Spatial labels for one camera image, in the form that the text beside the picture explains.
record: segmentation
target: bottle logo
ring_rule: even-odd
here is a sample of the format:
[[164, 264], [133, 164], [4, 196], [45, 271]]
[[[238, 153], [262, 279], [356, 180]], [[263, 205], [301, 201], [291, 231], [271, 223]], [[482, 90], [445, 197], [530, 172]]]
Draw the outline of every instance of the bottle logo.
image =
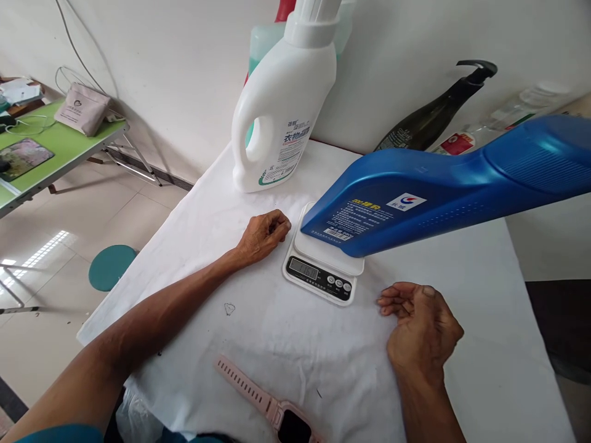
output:
[[418, 205], [426, 201], [426, 199], [422, 199], [421, 197], [417, 197], [409, 193], [404, 193], [401, 196], [396, 197], [391, 202], [386, 203], [386, 206], [390, 206], [403, 212], [406, 212], [409, 209], [417, 207]]

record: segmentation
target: white wall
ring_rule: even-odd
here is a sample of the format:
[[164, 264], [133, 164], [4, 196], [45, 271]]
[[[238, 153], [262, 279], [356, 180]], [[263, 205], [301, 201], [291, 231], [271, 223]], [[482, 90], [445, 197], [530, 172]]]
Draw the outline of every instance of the white wall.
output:
[[[250, 29], [273, 21], [278, 0], [71, 0], [104, 60], [60, 1], [82, 57], [119, 97], [148, 161], [196, 181], [230, 138]], [[574, 98], [591, 90], [590, 49], [588, 0], [359, 0], [313, 137], [370, 152], [400, 119], [470, 72], [454, 66], [463, 58], [495, 62], [499, 73], [449, 131], [539, 80], [572, 87]], [[0, 73], [55, 87], [60, 65], [82, 72], [53, 0], [5, 0]], [[590, 196], [509, 218], [526, 278], [591, 277], [588, 220]]]
[[[118, 95], [148, 162], [195, 182], [228, 143], [250, 30], [275, 19], [277, 2], [71, 0], [107, 65], [60, 2], [83, 60], [103, 88]], [[3, 1], [2, 75], [32, 76], [55, 88], [60, 65], [84, 74], [54, 0]]]

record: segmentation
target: bottle handle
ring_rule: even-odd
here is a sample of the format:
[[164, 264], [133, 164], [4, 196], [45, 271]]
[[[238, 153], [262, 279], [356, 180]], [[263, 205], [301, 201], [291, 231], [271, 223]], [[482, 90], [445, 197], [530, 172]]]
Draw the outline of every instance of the bottle handle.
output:
[[242, 164], [245, 169], [248, 169], [254, 164], [246, 154], [246, 134], [248, 128], [254, 123], [255, 118], [234, 118], [232, 124], [232, 150], [234, 152], [234, 160], [236, 164]]

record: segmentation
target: white detergent bottle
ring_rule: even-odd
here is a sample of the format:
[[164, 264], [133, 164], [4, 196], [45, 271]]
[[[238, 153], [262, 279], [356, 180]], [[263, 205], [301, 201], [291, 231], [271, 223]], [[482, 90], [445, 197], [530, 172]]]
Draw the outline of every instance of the white detergent bottle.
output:
[[[232, 120], [234, 184], [250, 193], [294, 173], [337, 73], [332, 42], [341, 0], [297, 0], [285, 35], [244, 86]], [[246, 133], [254, 122], [246, 148]]]

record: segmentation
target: table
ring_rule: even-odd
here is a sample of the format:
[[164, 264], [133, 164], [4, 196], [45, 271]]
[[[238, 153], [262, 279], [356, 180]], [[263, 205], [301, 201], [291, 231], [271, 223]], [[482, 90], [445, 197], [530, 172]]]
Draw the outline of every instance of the table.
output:
[[[79, 340], [88, 344], [140, 300], [235, 246], [252, 215], [279, 208], [297, 220], [303, 205], [358, 157], [310, 142], [290, 180], [241, 194], [233, 189], [226, 148], [83, 325]], [[217, 430], [244, 442], [272, 441], [264, 418], [214, 370], [222, 353], [277, 398], [299, 404], [327, 441], [404, 441], [385, 352], [395, 319], [380, 317], [375, 299], [392, 282], [407, 280], [439, 289], [465, 329], [445, 371], [468, 441], [574, 442], [504, 220], [368, 256], [347, 308], [284, 279], [292, 235], [224, 283], [127, 381], [169, 429], [186, 437]]]
[[[42, 123], [47, 125], [49, 121], [53, 121], [54, 114], [61, 104], [62, 100], [59, 100], [27, 115], [47, 116], [48, 122]], [[125, 121], [103, 123], [94, 137], [86, 137], [71, 127], [56, 122], [41, 134], [16, 135], [8, 132], [0, 134], [0, 149], [23, 138], [32, 138], [55, 154], [54, 157], [15, 180], [9, 183], [0, 182], [0, 218], [30, 200], [35, 194], [47, 188], [96, 152], [106, 148], [128, 130], [129, 125]], [[23, 132], [31, 132], [31, 129], [23, 130]]]

